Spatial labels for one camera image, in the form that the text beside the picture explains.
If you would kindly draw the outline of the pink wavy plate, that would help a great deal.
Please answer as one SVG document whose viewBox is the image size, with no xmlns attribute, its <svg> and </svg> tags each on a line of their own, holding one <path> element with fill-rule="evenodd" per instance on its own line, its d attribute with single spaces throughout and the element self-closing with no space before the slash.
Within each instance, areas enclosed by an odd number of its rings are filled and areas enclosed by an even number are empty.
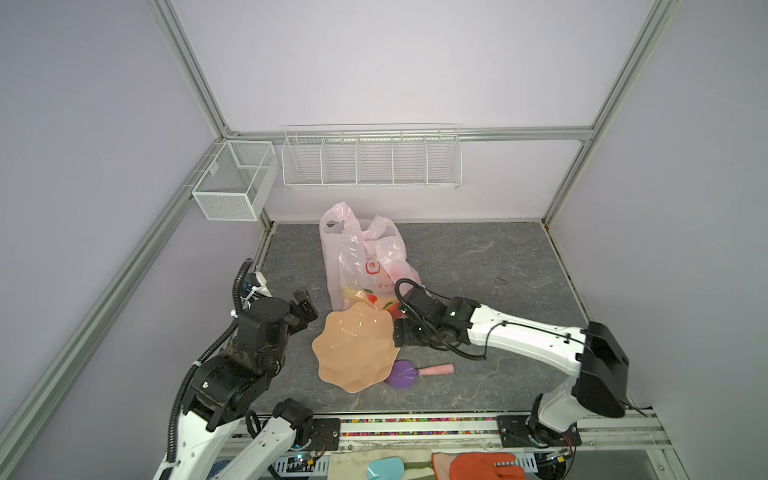
<svg viewBox="0 0 768 480">
<path fill-rule="evenodd" d="M 400 349 L 391 314 L 360 302 L 327 315 L 312 351 L 319 378 L 352 394 L 383 382 Z"/>
</svg>

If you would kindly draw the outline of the pink plastic bag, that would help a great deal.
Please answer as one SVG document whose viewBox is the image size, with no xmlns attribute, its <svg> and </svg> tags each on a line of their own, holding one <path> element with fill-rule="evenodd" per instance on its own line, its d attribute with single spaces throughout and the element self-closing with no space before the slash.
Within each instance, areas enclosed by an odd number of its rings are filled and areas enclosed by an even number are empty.
<svg viewBox="0 0 768 480">
<path fill-rule="evenodd" d="M 396 224 L 379 215 L 359 219 L 340 202 L 321 217 L 319 233 L 332 309 L 363 303 L 400 318 L 395 283 L 402 278 L 418 282 L 420 277 L 408 263 Z"/>
</svg>

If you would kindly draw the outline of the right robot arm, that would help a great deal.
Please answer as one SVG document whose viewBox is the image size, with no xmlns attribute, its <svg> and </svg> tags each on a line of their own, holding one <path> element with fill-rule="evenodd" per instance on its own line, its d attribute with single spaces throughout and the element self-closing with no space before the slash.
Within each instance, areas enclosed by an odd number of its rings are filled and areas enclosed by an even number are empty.
<svg viewBox="0 0 768 480">
<path fill-rule="evenodd" d="M 566 374 L 554 390 L 538 395 L 527 415 L 499 420 L 506 446 L 576 447 L 577 424 L 590 415 L 619 419 L 627 398 L 629 359 L 610 329 L 599 322 L 564 327 L 516 317 L 465 297 L 447 298 L 410 279 L 395 284 L 402 318 L 398 346 L 423 346 L 481 361 L 499 349 Z"/>
</svg>

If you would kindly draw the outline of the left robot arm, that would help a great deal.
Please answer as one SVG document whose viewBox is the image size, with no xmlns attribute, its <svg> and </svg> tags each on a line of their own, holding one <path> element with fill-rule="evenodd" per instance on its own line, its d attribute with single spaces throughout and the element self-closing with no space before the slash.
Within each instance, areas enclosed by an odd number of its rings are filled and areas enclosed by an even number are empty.
<svg viewBox="0 0 768 480">
<path fill-rule="evenodd" d="M 311 441 L 313 413 L 302 403 L 279 402 L 264 425 L 250 409 L 284 367 L 290 336 L 318 317 L 305 290 L 290 301 L 271 296 L 252 263 L 246 259 L 235 277 L 231 324 L 181 382 L 158 479 L 206 478 L 242 421 L 254 437 L 221 471 L 223 479 L 257 479 L 290 448 Z"/>
</svg>

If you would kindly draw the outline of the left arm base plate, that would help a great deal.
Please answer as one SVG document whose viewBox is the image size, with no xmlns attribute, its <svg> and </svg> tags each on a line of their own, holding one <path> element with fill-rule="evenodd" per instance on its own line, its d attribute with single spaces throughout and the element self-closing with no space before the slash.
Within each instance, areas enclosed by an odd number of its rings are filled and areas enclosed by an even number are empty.
<svg viewBox="0 0 768 480">
<path fill-rule="evenodd" d="M 290 451 L 325 451 L 339 449 L 341 440 L 341 419 L 339 417 L 321 417 L 312 420 L 308 434 L 297 436 Z"/>
</svg>

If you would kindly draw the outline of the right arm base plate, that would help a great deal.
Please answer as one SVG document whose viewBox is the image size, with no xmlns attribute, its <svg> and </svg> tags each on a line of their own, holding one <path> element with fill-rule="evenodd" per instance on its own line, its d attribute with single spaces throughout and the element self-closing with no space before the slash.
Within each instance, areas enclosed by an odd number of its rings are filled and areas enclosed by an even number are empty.
<svg viewBox="0 0 768 480">
<path fill-rule="evenodd" d="M 496 418 L 503 447 L 578 447 L 582 445 L 576 424 L 565 432 L 557 432 L 535 423 L 529 414 L 506 414 Z"/>
</svg>

